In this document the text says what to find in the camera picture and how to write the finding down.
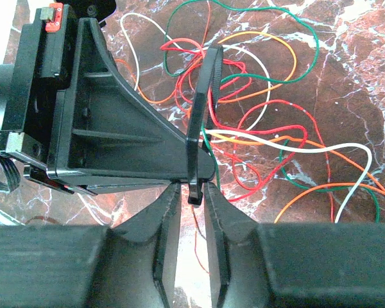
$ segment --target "marble table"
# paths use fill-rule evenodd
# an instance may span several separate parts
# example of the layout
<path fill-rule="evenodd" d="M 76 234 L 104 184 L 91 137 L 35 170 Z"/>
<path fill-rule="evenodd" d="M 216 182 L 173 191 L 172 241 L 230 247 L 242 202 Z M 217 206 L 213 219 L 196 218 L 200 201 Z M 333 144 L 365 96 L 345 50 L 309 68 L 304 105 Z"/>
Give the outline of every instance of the marble table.
<path fill-rule="evenodd" d="M 164 27 L 171 12 L 182 2 L 117 0 L 117 10 L 107 19 L 107 25 L 103 28 L 107 46 L 113 56 L 127 61 L 135 70 L 135 62 L 119 25 L 124 13 L 142 13 Z M 314 27 L 320 40 L 320 56 L 316 67 L 302 81 L 274 90 L 271 98 L 285 99 L 308 110 L 316 118 L 326 145 L 342 142 L 367 145 L 374 155 L 371 172 L 385 186 L 385 0 L 225 0 L 225 3 L 241 7 L 283 6 Z M 207 14 L 208 7 L 204 1 L 184 6 L 173 19 L 170 35 L 201 41 Z M 27 1 L 19 0 L 5 63 L 14 63 L 20 37 L 18 30 L 29 19 Z M 175 79 L 162 70 L 162 53 L 159 47 L 163 42 L 163 35 L 152 24 L 135 16 L 128 17 L 124 26 L 139 56 L 141 88 L 151 99 L 165 98 L 173 90 Z M 302 74 L 311 64 L 315 50 L 312 36 L 290 17 L 270 11 L 230 12 L 212 4 L 207 41 L 217 41 L 243 30 L 267 31 L 289 42 L 298 57 L 297 75 Z M 245 41 L 246 48 L 260 57 L 273 78 L 284 79 L 288 75 L 292 58 L 283 46 L 272 40 L 256 39 L 255 35 L 245 36 Z M 225 54 L 230 59 L 245 61 L 249 70 L 261 73 L 257 64 L 242 53 L 227 51 Z M 169 64 L 172 69 L 177 69 L 183 64 L 182 58 L 172 53 Z M 133 84 L 126 67 L 119 65 L 119 69 L 128 82 Z M 266 82 L 256 81 L 247 92 L 265 87 Z M 264 100 L 265 96 L 259 96 L 239 103 L 220 105 L 218 118 L 225 124 L 237 125 L 250 107 Z M 185 131 L 182 121 L 184 114 L 173 100 L 155 105 L 155 108 L 176 127 Z M 304 125 L 310 132 L 310 139 L 318 141 L 309 118 L 302 112 L 283 105 L 268 107 L 256 128 L 261 130 L 286 124 Z M 299 136 L 298 132 L 290 133 Z M 228 144 L 222 144 L 222 148 L 232 151 Z M 348 148 L 340 152 L 360 165 L 366 163 L 366 154 L 361 150 Z M 251 162 L 262 176 L 269 174 L 278 163 L 278 151 L 265 146 L 240 146 L 238 154 L 245 161 Z M 223 191 L 229 198 L 245 193 L 234 181 L 230 159 L 219 153 L 217 156 Z M 334 155 L 330 156 L 330 166 L 333 182 L 354 182 L 360 174 L 358 169 Z M 323 154 L 296 154 L 286 169 L 305 185 L 324 184 L 327 179 Z M 253 183 L 253 173 L 242 166 L 238 170 L 241 178 Z M 23 180 L 15 192 L 0 193 L 0 209 L 22 223 L 95 224 L 85 206 L 87 204 L 100 220 L 114 227 L 150 204 L 163 189 L 158 187 L 96 197 L 77 194 L 69 196 Z M 279 210 L 301 192 L 282 173 L 277 173 L 263 189 L 234 204 L 256 221 L 272 222 Z M 337 207 L 346 193 L 334 193 Z M 187 189 L 184 187 L 174 305 L 210 307 L 209 276 L 201 269 L 194 254 L 195 226 L 186 196 Z M 381 222 L 385 222 L 385 198 L 380 197 L 379 201 Z M 282 216 L 282 221 L 328 221 L 329 212 L 328 196 L 314 192 L 295 203 Z M 202 207 L 196 210 L 196 214 L 203 228 Z M 359 189 L 348 203 L 341 220 L 373 221 L 374 216 L 372 199 Z M 197 252 L 207 267 L 206 244 L 200 237 Z"/>

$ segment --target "marble surface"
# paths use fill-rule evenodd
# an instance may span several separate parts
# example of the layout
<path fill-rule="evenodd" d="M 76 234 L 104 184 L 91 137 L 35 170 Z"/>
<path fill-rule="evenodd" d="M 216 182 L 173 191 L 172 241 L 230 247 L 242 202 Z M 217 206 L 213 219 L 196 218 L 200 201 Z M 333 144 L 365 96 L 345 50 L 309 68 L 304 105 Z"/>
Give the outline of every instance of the marble surface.
<path fill-rule="evenodd" d="M 126 12 L 137 12 L 166 25 L 171 12 L 181 0 L 165 1 L 117 1 L 117 11 L 107 19 L 103 28 L 109 50 L 116 58 L 126 60 L 135 69 L 132 54 L 120 29 L 119 19 Z M 284 85 L 274 90 L 271 98 L 286 99 L 303 106 L 317 119 L 326 145 L 342 142 L 358 142 L 367 145 L 373 152 L 371 172 L 385 186 L 385 0 L 224 0 L 232 6 L 283 6 L 314 27 L 320 39 L 320 57 L 316 67 L 304 80 Z M 183 7 L 173 19 L 172 37 L 189 37 L 201 41 L 208 8 L 206 2 Z M 29 21 L 30 10 L 25 0 L 19 0 L 8 43 L 5 63 L 13 63 L 24 23 Z M 175 79 L 162 70 L 162 53 L 159 47 L 163 36 L 150 23 L 131 16 L 125 20 L 125 28 L 138 52 L 141 66 L 141 87 L 152 99 L 162 99 L 173 90 Z M 314 44 L 311 34 L 290 17 L 277 12 L 229 12 L 212 4 L 212 18 L 207 42 L 242 30 L 267 31 L 278 35 L 291 44 L 297 53 L 296 74 L 302 74 L 311 64 Z M 292 58 L 285 47 L 272 40 L 259 40 L 247 35 L 246 48 L 260 56 L 273 78 L 284 79 L 292 66 Z M 233 60 L 244 60 L 249 70 L 259 73 L 256 63 L 242 54 L 227 51 Z M 183 58 L 171 54 L 170 67 L 177 69 Z M 119 67 L 123 76 L 133 84 L 125 67 Z M 246 92 L 264 89 L 266 82 L 255 82 Z M 265 100 L 265 96 L 247 99 L 239 103 L 224 104 L 218 108 L 219 120 L 228 125 L 237 125 L 242 115 L 252 106 Z M 155 108 L 179 129 L 185 131 L 183 113 L 174 101 Z M 312 123 L 302 112 L 287 106 L 270 106 L 257 125 L 268 129 L 285 124 L 302 124 L 310 132 L 310 139 L 318 141 Z M 225 150 L 231 145 L 223 144 Z M 341 150 L 346 156 L 365 165 L 366 155 L 361 150 Z M 238 154 L 251 162 L 262 176 L 277 165 L 278 151 L 263 147 L 241 146 Z M 222 189 L 229 198 L 245 191 L 234 182 L 230 159 L 217 154 L 220 164 Z M 333 182 L 354 182 L 360 171 L 340 158 L 330 156 Z M 286 169 L 298 181 L 308 185 L 324 184 L 327 178 L 325 157 L 295 155 Z M 255 176 L 238 167 L 239 176 L 248 183 Z M 118 194 L 90 196 L 67 196 L 22 181 L 12 194 L 0 194 L 0 209 L 22 222 L 94 224 L 87 207 L 91 207 L 98 219 L 116 226 L 150 204 L 163 188 Z M 235 203 L 251 218 L 272 222 L 279 210 L 297 194 L 299 188 L 292 186 L 281 173 L 277 173 L 266 187 L 253 196 Z M 334 194 L 337 206 L 347 192 Z M 191 208 L 186 202 L 187 189 L 183 189 L 182 227 L 176 273 L 175 307 L 210 307 L 209 276 L 200 268 L 194 255 L 194 221 Z M 385 222 L 385 198 L 380 197 L 381 221 Z M 196 210 L 203 227 L 202 207 Z M 375 209 L 370 196 L 358 190 L 348 203 L 342 221 L 373 221 Z M 326 194 L 312 193 L 293 205 L 282 221 L 328 221 L 329 201 Z M 207 265 L 206 244 L 198 238 L 198 255 Z"/>

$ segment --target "green cable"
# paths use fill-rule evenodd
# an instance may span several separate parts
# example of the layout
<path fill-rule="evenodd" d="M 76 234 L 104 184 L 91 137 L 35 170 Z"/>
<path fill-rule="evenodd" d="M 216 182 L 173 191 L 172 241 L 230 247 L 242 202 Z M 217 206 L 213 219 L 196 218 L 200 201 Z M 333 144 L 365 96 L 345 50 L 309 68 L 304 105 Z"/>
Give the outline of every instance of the green cable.
<path fill-rule="evenodd" d="M 205 133 L 204 124 L 201 124 L 201 131 L 203 132 L 205 145 L 207 146 L 208 150 L 210 151 L 210 155 L 216 164 L 217 186 L 218 186 L 218 188 L 221 188 L 221 180 L 219 178 L 219 169 L 218 169 L 217 159 L 216 159 L 216 156 L 214 155 L 214 152 L 212 151 L 212 147 L 211 147 L 210 142 L 208 141 L 207 134 Z"/>
<path fill-rule="evenodd" d="M 188 0 L 188 1 L 178 5 L 175 8 L 175 10 L 171 14 L 171 16 L 169 17 L 168 22 L 167 22 L 166 34 L 164 35 L 164 42 L 167 42 L 168 29 L 169 29 L 169 25 L 171 23 L 171 19 L 173 18 L 174 14 L 179 9 L 181 9 L 181 7 L 183 7 L 184 5 L 187 5 L 187 4 L 193 3 L 193 2 L 198 2 L 198 1 L 205 1 L 205 0 Z M 230 76 L 227 76 L 224 79 L 222 79 L 221 83 L 225 83 L 228 80 L 231 80 L 231 79 L 233 79 L 235 77 L 252 77 L 252 78 L 262 79 L 262 80 L 266 80 L 266 81 L 270 81 L 270 82 L 276 82 L 276 83 L 294 83 L 294 82 L 298 82 L 298 81 L 304 79 L 311 72 L 311 70 L 314 68 L 314 66 L 316 65 L 316 62 L 318 61 L 318 56 L 320 54 L 320 41 L 318 40 L 318 36 L 317 36 L 316 32 L 314 31 L 314 29 L 310 25 L 306 24 L 304 21 L 301 21 L 301 19 L 299 17 L 297 17 L 294 14 L 292 14 L 289 10 L 286 10 L 285 8 L 279 8 L 277 6 L 265 6 L 265 7 L 262 7 L 262 8 L 233 8 L 233 7 L 229 6 L 229 5 L 226 5 L 224 3 L 219 2 L 218 0 L 209 0 L 209 1 L 211 1 L 213 3 L 216 3 L 216 4 L 220 5 L 220 6 L 222 6 L 223 8 L 226 8 L 227 10 L 238 11 L 238 12 L 278 10 L 278 11 L 287 13 L 293 19 L 295 19 L 295 21 L 297 23 L 299 23 L 302 26 L 306 27 L 312 33 L 312 35 L 314 37 L 314 40 L 315 40 L 315 44 L 316 44 L 315 56 L 314 56 L 314 60 L 312 61 L 311 66 L 308 68 L 308 70 L 306 70 L 306 72 L 304 72 L 301 76 L 299 76 L 296 79 L 285 81 L 285 80 L 276 80 L 276 79 L 272 79 L 272 78 L 267 78 L 265 76 L 261 76 L 261 75 L 258 75 L 258 74 L 242 74 L 241 73 L 241 74 L 232 74 Z M 172 77 L 180 76 L 181 74 L 183 74 L 185 72 L 185 69 L 182 72 L 180 72 L 180 73 L 174 73 L 174 74 L 171 73 L 168 70 L 168 66 L 167 66 L 167 53 L 168 53 L 168 51 L 164 51 L 164 69 L 166 70 L 167 74 L 172 76 Z"/>
<path fill-rule="evenodd" d="M 283 145 L 286 146 L 288 144 L 288 142 L 289 142 L 289 139 L 287 139 Z M 279 162 L 282 162 L 283 155 L 284 155 L 284 150 L 280 150 Z M 298 184 L 293 179 L 291 179 L 288 176 L 288 174 L 286 173 L 286 171 L 284 170 L 284 167 L 281 167 L 281 172 L 284 174 L 284 176 L 287 178 L 287 180 L 289 180 L 291 182 L 291 184 L 293 184 L 299 188 L 305 189 L 305 190 L 310 189 L 310 187 Z M 341 187 L 333 187 L 333 188 L 328 188 L 328 189 L 317 189 L 316 191 L 319 193 L 327 193 L 327 192 L 332 192 L 332 191 L 341 191 L 343 189 L 348 189 L 348 188 L 349 188 L 348 186 L 341 186 Z M 378 199 L 377 199 L 376 195 L 370 189 L 365 188 L 365 187 L 362 187 L 362 188 L 365 189 L 371 195 L 371 197 L 373 199 L 373 202 L 375 204 L 375 210 L 376 210 L 375 222 L 378 223 L 380 220 L 380 216 L 381 216 L 381 208 L 379 207 Z"/>

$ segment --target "red clip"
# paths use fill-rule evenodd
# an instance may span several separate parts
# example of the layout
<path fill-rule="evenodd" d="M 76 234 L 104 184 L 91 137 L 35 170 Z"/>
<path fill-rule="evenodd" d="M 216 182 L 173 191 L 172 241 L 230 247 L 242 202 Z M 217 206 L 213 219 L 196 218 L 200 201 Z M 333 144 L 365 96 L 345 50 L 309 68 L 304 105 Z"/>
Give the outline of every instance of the red clip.
<path fill-rule="evenodd" d="M 56 10 L 56 17 L 53 22 L 48 22 L 46 24 L 47 32 L 57 32 L 62 27 L 62 17 L 63 17 L 63 4 L 62 3 L 50 3 L 49 7 Z"/>

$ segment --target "tangled cable pile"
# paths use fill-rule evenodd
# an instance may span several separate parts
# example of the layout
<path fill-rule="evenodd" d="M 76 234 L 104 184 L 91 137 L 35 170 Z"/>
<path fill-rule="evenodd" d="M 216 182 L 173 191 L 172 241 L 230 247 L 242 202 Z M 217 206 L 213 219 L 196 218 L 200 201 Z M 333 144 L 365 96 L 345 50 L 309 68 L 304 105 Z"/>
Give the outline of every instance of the tangled cable pile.
<path fill-rule="evenodd" d="M 297 105 L 296 103 L 288 102 L 288 101 L 285 101 L 282 99 L 270 100 L 272 90 L 277 89 L 277 88 L 279 88 L 285 84 L 288 84 L 288 83 L 298 82 L 298 81 L 302 80 L 303 78 L 305 78 L 313 70 L 313 68 L 314 68 L 314 66 L 318 60 L 319 50 L 320 50 L 318 36 L 317 36 L 316 32 L 313 30 L 313 28 L 310 27 L 304 21 L 302 21 L 299 17 L 295 16 L 290 11 L 288 11 L 284 8 L 279 8 L 279 7 L 233 8 L 233 7 L 228 6 L 226 4 L 220 3 L 218 0 L 208 0 L 207 1 L 208 18 L 207 18 L 206 28 L 205 28 L 205 31 L 203 34 L 203 39 L 202 39 L 201 44 L 198 42 L 195 42 L 194 40 L 191 40 L 189 38 L 172 39 L 168 35 L 168 31 L 169 31 L 169 27 L 171 25 L 171 21 L 172 21 L 173 17 L 175 16 L 176 12 L 178 12 L 179 9 L 181 9 L 181 7 L 183 7 L 189 3 L 195 3 L 195 2 L 200 2 L 200 1 L 204 1 L 204 0 L 189 0 L 189 1 L 186 1 L 186 2 L 178 5 L 168 20 L 166 30 L 162 29 L 155 21 L 153 21 L 149 17 L 146 17 L 146 16 L 139 14 L 139 13 L 133 13 L 133 12 L 127 13 L 121 17 L 121 19 L 120 19 L 121 29 L 124 33 L 126 40 L 128 41 L 128 45 L 129 45 L 130 49 L 132 50 L 134 62 L 135 62 L 135 67 L 136 67 L 135 75 L 132 74 L 132 78 L 135 82 L 134 89 L 136 91 L 138 91 L 138 93 L 146 101 L 148 101 L 151 104 L 161 104 L 161 103 L 165 103 L 165 102 L 169 102 L 169 101 L 173 100 L 174 104 L 176 104 L 178 106 L 178 108 L 185 114 L 185 118 L 188 119 L 190 116 L 190 112 L 191 112 L 192 101 L 190 98 L 187 97 L 187 94 L 186 94 L 186 91 L 184 88 L 187 86 L 187 87 L 189 87 L 190 91 L 192 91 L 192 92 L 194 91 L 192 73 L 195 70 L 200 68 L 200 66 L 202 64 L 203 57 L 205 56 L 205 51 L 208 48 L 208 46 L 205 47 L 205 42 L 207 40 L 207 34 L 209 32 L 209 25 L 210 25 L 210 18 L 211 18 L 211 3 L 215 3 L 219 6 L 222 6 L 223 8 L 226 8 L 227 10 L 232 10 L 232 11 L 236 11 L 236 12 L 275 10 L 275 11 L 279 11 L 279 12 L 284 13 L 284 14 L 288 14 L 298 24 L 300 24 L 301 26 L 303 26 L 307 30 L 309 30 L 311 32 L 312 36 L 314 37 L 314 41 L 316 44 L 315 53 L 314 53 L 314 58 L 312 59 L 311 64 L 308 66 L 308 69 L 303 74 L 301 74 L 299 77 L 293 78 L 295 71 L 296 71 L 296 66 L 297 66 L 297 58 L 296 58 L 296 54 L 295 54 L 293 48 L 287 42 L 282 40 L 281 38 L 274 36 L 272 34 L 269 34 L 269 33 L 264 33 L 264 32 L 260 32 L 260 31 L 243 31 L 243 32 L 239 32 L 239 33 L 234 33 L 233 35 L 230 35 L 230 36 L 225 37 L 225 38 L 221 39 L 220 41 L 218 41 L 218 44 L 223 45 L 225 51 L 229 50 L 229 49 L 234 49 L 240 53 L 244 53 L 244 54 L 252 57 L 257 62 L 257 64 L 261 67 L 261 70 L 264 73 L 263 75 L 252 73 L 251 71 L 255 70 L 255 67 L 251 67 L 251 70 L 249 70 L 248 65 L 246 65 L 246 63 L 244 61 L 224 59 L 224 61 L 223 61 L 224 65 L 228 65 L 232 68 L 238 69 L 239 73 L 231 74 L 231 75 L 225 77 L 221 82 L 221 84 L 222 84 L 221 90 L 231 89 L 232 86 L 237 85 L 237 82 L 241 78 L 244 78 L 244 80 L 246 80 L 246 83 L 243 86 L 241 86 L 239 89 L 233 90 L 231 93 L 220 98 L 218 103 L 219 104 L 236 103 L 238 101 L 242 101 L 242 100 L 245 100 L 248 98 L 254 98 L 256 96 L 260 96 L 261 94 L 265 94 L 265 93 L 266 93 L 266 101 L 252 107 L 251 109 L 249 109 L 249 111 L 247 111 L 245 113 L 245 115 L 241 118 L 237 127 L 233 127 L 233 126 L 227 126 L 227 125 L 222 124 L 222 121 L 220 121 L 217 118 L 216 109 L 212 106 L 212 102 L 210 101 L 211 95 L 209 95 L 209 99 L 208 99 L 209 114 L 211 116 L 211 119 L 212 119 L 214 125 L 218 129 L 206 131 L 204 124 L 202 124 L 203 142 L 205 142 L 208 149 L 210 149 L 210 154 L 213 157 L 214 161 L 216 162 L 216 166 L 218 165 L 218 161 L 217 161 L 217 158 L 216 158 L 214 152 L 212 151 L 212 149 L 217 150 L 217 152 L 219 154 L 225 155 L 231 159 L 232 172 L 234 174 L 234 178 L 235 178 L 236 182 L 243 189 L 248 191 L 247 193 L 243 194 L 240 197 L 233 198 L 233 199 L 229 200 L 231 202 L 242 200 L 243 198 L 247 198 L 247 197 L 251 196 L 252 194 L 254 194 L 255 192 L 257 192 L 259 189 L 262 189 L 265 185 L 268 184 L 268 182 L 274 177 L 274 175 L 278 171 L 281 170 L 282 174 L 286 177 L 286 179 L 288 181 L 290 181 L 293 185 L 295 185 L 295 186 L 297 186 L 297 187 L 299 187 L 305 191 L 302 194 L 295 197 L 294 199 L 292 199 L 279 212 L 277 218 L 275 219 L 275 222 L 277 222 L 280 219 L 280 217 L 283 215 L 283 213 L 292 204 L 294 204 L 294 202 L 296 200 L 299 200 L 302 196 L 305 196 L 306 194 L 309 194 L 312 191 L 318 191 L 318 192 L 323 192 L 323 193 L 328 194 L 329 201 L 330 201 L 330 220 L 332 222 L 338 223 L 340 218 L 341 218 L 341 214 L 342 214 L 345 206 L 347 205 L 349 199 L 352 197 L 352 195 L 354 194 L 355 190 L 358 187 L 362 187 L 365 191 L 368 191 L 370 193 L 371 197 L 373 198 L 374 203 L 375 203 L 375 208 L 376 208 L 375 221 L 378 222 L 380 220 L 380 207 L 379 207 L 379 202 L 377 200 L 377 197 L 373 192 L 377 192 L 377 193 L 385 196 L 385 188 L 378 182 L 378 180 L 373 175 L 371 175 L 371 173 L 369 173 L 370 166 L 372 163 L 371 151 L 366 146 L 364 146 L 362 144 L 354 143 L 354 142 L 326 147 L 326 145 L 324 144 L 323 138 L 321 136 L 320 130 L 318 128 L 317 121 L 306 109 L 304 109 L 300 105 Z M 159 101 L 154 101 L 154 100 L 148 98 L 143 93 L 143 91 L 141 90 L 141 88 L 139 86 L 139 80 L 140 80 L 139 60 L 138 60 L 137 54 L 135 52 L 135 49 L 133 47 L 133 44 L 131 43 L 131 40 L 130 40 L 130 38 L 129 38 L 129 36 L 128 36 L 125 28 L 124 28 L 124 20 L 128 16 L 131 16 L 131 15 L 146 19 L 147 21 L 150 21 L 164 35 L 164 43 L 161 46 L 161 50 L 164 52 L 164 61 L 163 61 L 164 70 L 168 73 L 168 75 L 176 78 L 174 90 L 165 99 L 161 99 Z M 239 47 L 237 45 L 225 44 L 225 42 L 228 42 L 230 39 L 240 37 L 242 35 L 258 35 L 258 36 L 267 37 L 269 39 L 276 40 L 277 42 L 280 42 L 281 44 L 283 44 L 289 50 L 289 52 L 291 53 L 291 55 L 293 57 L 292 70 L 288 74 L 287 78 L 285 78 L 284 80 L 273 79 L 270 76 L 266 66 L 263 64 L 263 62 L 255 54 L 251 53 L 250 51 L 248 51 L 244 47 Z M 182 43 L 188 43 L 188 44 L 192 45 L 192 48 L 186 49 L 186 48 L 180 47 L 180 45 L 178 45 L 177 43 L 181 43 L 181 42 Z M 167 64 L 167 53 L 169 51 L 177 51 L 177 52 L 183 54 L 184 56 L 190 55 L 189 57 L 191 59 L 188 61 L 187 65 L 184 68 L 179 69 L 177 72 L 172 73 L 169 71 L 169 67 Z M 124 64 L 126 66 L 126 68 L 129 70 L 129 72 L 132 72 L 132 68 L 124 60 L 117 59 L 116 62 Z M 257 91 L 257 92 L 251 93 L 251 94 L 242 95 L 242 93 L 246 89 L 248 89 L 251 84 L 253 84 L 253 81 L 255 79 L 267 81 L 267 83 L 268 83 L 267 89 L 263 89 L 263 90 L 260 90 L 260 91 Z M 305 127 L 303 127 L 302 125 L 299 125 L 299 124 L 282 126 L 282 127 L 278 127 L 278 128 L 274 128 L 274 129 L 270 129 L 270 130 L 254 130 L 254 128 L 259 124 L 260 120 L 264 116 L 264 113 L 267 109 L 267 106 L 272 105 L 272 104 L 281 104 L 281 105 L 290 106 L 295 111 L 299 112 L 299 114 L 305 114 L 311 120 L 311 122 L 313 124 L 314 132 L 316 133 L 316 135 L 318 137 L 319 143 L 308 140 L 309 134 L 308 134 L 307 129 Z M 246 123 L 246 120 L 250 116 L 252 116 L 254 112 L 259 113 L 256 120 L 249 127 L 243 128 L 243 125 Z M 285 136 L 277 137 L 277 138 L 270 139 L 270 140 L 261 139 L 260 137 L 258 137 L 258 135 L 276 134 L 276 133 L 286 132 L 286 131 L 290 131 L 290 130 L 299 130 L 300 132 L 302 132 L 303 137 L 301 139 L 299 139 L 299 138 L 294 138 L 290 135 L 285 135 Z M 207 135 L 211 135 L 211 136 L 215 137 L 216 140 L 209 142 Z M 297 142 L 298 147 L 294 148 L 294 147 L 287 146 L 289 141 Z M 221 142 L 232 142 L 234 144 L 233 152 L 227 153 L 225 150 L 220 148 L 220 146 L 218 144 Z M 279 155 L 278 165 L 273 169 L 273 171 L 270 174 L 268 174 L 266 176 L 261 176 L 261 174 L 257 171 L 257 169 L 254 166 L 245 162 L 243 159 L 240 159 L 237 156 L 236 151 L 237 151 L 238 145 L 240 145 L 240 144 L 245 145 L 245 146 L 267 145 L 267 146 L 271 146 L 271 147 L 274 147 L 276 149 L 279 149 L 280 155 Z M 304 149 L 303 147 L 306 144 L 310 144 L 312 146 L 315 146 L 316 148 L 315 149 Z M 353 147 L 353 148 L 359 148 L 359 149 L 364 150 L 367 154 L 367 157 L 368 157 L 366 166 L 361 167 L 359 164 L 355 163 L 354 161 L 350 160 L 349 158 L 347 158 L 344 155 L 335 151 L 337 149 L 346 148 L 346 147 Z M 284 157 L 284 151 L 289 152 L 289 155 L 287 157 Z M 355 183 L 331 183 L 331 169 L 330 169 L 330 160 L 329 160 L 328 152 L 331 152 L 331 153 L 343 158 L 345 161 L 354 165 L 356 168 L 358 168 L 362 171 L 361 176 L 357 179 L 357 181 Z M 308 186 L 299 184 L 298 182 L 291 179 L 288 176 L 288 174 L 285 172 L 284 166 L 289 161 L 291 161 L 291 159 L 293 158 L 293 155 L 295 153 L 324 153 L 325 161 L 326 161 L 326 170 L 327 170 L 327 183 L 323 184 L 323 185 L 319 185 L 317 187 L 308 187 Z M 242 179 L 240 179 L 238 177 L 236 164 L 242 164 L 243 166 L 247 167 L 249 170 L 254 172 L 254 174 L 257 177 L 255 186 L 253 186 L 253 187 L 248 186 L 248 184 L 246 184 Z M 370 186 L 370 185 L 362 184 L 363 180 L 367 176 L 372 180 L 372 182 L 376 186 L 378 186 L 378 188 Z M 222 190 L 222 184 L 220 181 L 218 167 L 216 168 L 216 180 L 217 180 L 217 184 L 218 184 L 219 188 Z M 343 202 L 339 206 L 337 214 L 335 215 L 336 205 L 335 205 L 335 201 L 334 201 L 334 197 L 332 195 L 332 192 L 340 190 L 340 189 L 349 189 L 349 188 L 350 188 L 350 190 L 349 190 L 348 194 L 346 195 L 345 199 L 343 200 Z"/>

